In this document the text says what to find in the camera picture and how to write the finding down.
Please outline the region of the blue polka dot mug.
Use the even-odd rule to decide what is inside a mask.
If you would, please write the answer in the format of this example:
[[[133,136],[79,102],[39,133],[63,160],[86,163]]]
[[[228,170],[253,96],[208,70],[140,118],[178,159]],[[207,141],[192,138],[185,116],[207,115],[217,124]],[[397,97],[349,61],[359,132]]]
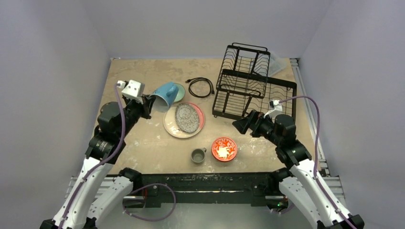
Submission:
[[[173,82],[163,84],[157,88],[150,95],[155,98],[152,109],[161,113],[167,112],[173,105],[178,91],[178,86]]]

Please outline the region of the red floral bowl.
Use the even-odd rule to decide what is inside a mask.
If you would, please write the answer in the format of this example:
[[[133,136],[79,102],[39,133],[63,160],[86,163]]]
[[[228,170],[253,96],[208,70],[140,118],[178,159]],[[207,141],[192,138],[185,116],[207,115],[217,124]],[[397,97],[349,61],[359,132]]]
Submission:
[[[211,153],[221,162],[232,161],[237,155],[237,144],[229,137],[219,137],[212,143]]]

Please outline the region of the small grey mug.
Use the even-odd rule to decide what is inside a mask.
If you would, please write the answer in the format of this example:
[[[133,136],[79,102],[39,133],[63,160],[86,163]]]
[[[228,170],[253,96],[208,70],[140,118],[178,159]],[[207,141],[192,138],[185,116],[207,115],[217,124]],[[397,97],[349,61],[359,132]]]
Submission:
[[[191,160],[195,164],[200,164],[205,160],[206,148],[198,148],[192,151]]]

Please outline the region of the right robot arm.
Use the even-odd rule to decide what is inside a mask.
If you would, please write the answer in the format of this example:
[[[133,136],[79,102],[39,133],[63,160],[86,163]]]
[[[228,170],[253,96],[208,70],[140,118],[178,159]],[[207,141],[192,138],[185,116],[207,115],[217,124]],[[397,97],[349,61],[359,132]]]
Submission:
[[[365,222],[353,215],[327,186],[317,171],[306,147],[297,140],[294,119],[287,114],[275,118],[258,111],[232,125],[241,134],[251,130],[252,137],[263,137],[276,147],[278,159],[286,172],[268,181],[274,194],[284,194],[315,229],[362,229]]]

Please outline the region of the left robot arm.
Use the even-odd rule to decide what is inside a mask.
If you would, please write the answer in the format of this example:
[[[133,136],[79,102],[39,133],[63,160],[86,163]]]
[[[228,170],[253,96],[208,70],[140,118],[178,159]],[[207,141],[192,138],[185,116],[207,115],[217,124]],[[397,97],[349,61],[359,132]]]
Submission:
[[[153,95],[136,99],[122,96],[101,107],[94,136],[73,189],[57,214],[42,222],[42,229],[84,228],[90,221],[87,215],[100,185],[126,146],[126,135],[140,118],[151,118],[155,100]]]

